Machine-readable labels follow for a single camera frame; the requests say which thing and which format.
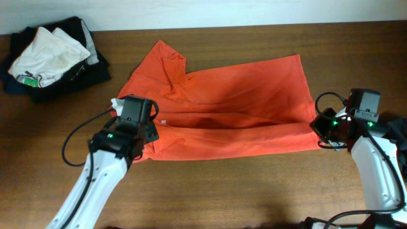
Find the dark blue-grey garment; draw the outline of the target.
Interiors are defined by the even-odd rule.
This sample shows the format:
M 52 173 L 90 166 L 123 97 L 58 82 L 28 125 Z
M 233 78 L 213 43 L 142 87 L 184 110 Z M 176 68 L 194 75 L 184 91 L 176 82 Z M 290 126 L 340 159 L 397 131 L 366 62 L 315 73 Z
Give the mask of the dark blue-grey garment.
M 387 123 L 389 139 L 396 144 L 397 162 L 402 178 L 406 182 L 406 118 L 398 118 Z

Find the orange t-shirt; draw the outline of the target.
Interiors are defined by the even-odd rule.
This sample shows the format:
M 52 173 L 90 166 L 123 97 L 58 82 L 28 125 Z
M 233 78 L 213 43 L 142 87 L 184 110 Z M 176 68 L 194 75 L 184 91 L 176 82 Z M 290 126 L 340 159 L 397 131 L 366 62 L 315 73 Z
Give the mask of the orange t-shirt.
M 186 72 L 159 41 L 119 92 L 156 101 L 158 140 L 144 157 L 215 160 L 317 149 L 314 100 L 297 54 Z

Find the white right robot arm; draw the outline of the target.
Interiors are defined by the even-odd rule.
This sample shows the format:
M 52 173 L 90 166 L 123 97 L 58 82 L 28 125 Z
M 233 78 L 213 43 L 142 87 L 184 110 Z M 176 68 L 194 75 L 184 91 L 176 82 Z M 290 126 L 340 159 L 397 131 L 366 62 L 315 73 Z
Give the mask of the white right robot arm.
M 366 209 L 341 212 L 331 219 L 308 217 L 301 228 L 340 228 L 337 220 L 365 215 L 353 228 L 406 228 L 406 119 L 379 119 L 380 92 L 353 88 L 340 100 L 344 108 L 317 112 L 310 124 L 320 148 L 346 149 L 357 165 Z

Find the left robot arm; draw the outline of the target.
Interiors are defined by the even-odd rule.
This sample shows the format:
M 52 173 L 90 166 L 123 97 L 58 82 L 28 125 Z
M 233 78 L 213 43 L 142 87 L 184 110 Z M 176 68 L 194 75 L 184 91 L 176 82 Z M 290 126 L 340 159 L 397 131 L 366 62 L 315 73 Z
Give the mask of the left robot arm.
M 155 101 L 127 95 L 112 99 L 108 111 L 114 116 L 88 140 L 83 170 L 48 228 L 93 228 L 110 194 L 142 158 L 145 145 L 158 140 Z

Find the black folded clothes pile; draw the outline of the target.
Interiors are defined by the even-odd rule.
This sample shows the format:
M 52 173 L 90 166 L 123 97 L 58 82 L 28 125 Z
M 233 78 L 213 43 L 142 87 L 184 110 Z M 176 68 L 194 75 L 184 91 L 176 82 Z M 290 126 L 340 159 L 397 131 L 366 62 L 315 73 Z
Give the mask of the black folded clothes pile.
M 1 81 L 3 91 L 7 94 L 28 95 L 35 103 L 46 102 L 65 94 L 79 92 L 91 86 L 103 83 L 111 79 L 109 62 L 95 47 L 93 34 L 88 30 L 86 23 L 79 17 L 70 17 L 58 22 L 45 24 L 45 29 L 62 29 L 70 37 L 79 41 L 90 52 L 90 56 L 63 74 L 62 79 L 45 88 L 34 88 L 19 83 L 8 73 L 12 62 L 22 54 L 36 35 L 35 27 L 26 27 L 10 37 L 10 54 L 1 63 Z

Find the white folded t-shirt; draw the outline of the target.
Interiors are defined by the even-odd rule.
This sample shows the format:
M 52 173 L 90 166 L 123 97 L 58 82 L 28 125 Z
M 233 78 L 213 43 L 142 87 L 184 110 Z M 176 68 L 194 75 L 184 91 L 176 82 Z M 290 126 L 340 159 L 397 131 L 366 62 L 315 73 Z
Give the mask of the white folded t-shirt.
M 90 52 L 60 28 L 49 31 L 39 27 L 33 42 L 8 70 L 19 83 L 44 88 L 59 81 Z

